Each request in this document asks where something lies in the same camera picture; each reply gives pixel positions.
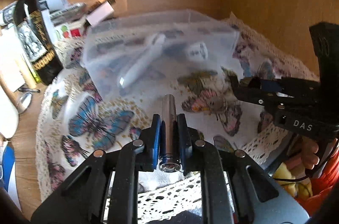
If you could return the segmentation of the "person's hand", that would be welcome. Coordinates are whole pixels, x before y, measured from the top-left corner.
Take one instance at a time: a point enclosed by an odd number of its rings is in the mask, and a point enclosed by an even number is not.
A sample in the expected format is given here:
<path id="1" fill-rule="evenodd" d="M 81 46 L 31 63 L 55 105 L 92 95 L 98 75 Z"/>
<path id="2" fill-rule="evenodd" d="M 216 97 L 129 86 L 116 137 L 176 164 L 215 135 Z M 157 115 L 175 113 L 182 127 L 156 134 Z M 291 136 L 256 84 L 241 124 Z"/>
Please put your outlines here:
<path id="1" fill-rule="evenodd" d="M 318 144 L 315 141 L 303 136 L 301 151 L 285 162 L 287 169 L 291 170 L 300 165 L 303 165 L 306 169 L 313 169 L 320 161 L 316 155 L 318 149 Z"/>

